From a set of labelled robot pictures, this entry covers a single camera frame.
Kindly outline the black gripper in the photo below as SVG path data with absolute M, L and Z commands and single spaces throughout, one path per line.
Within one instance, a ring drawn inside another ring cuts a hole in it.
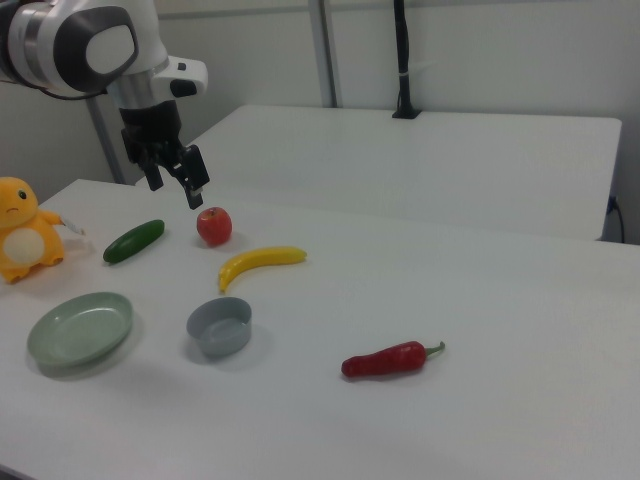
M 121 136 L 127 157 L 141 166 L 151 191 L 164 185 L 157 164 L 171 165 L 172 176 L 182 186 L 191 210 L 203 204 L 202 189 L 210 177 L 196 145 L 183 147 L 182 122 L 174 100 L 143 109 L 119 110 L 124 128 Z

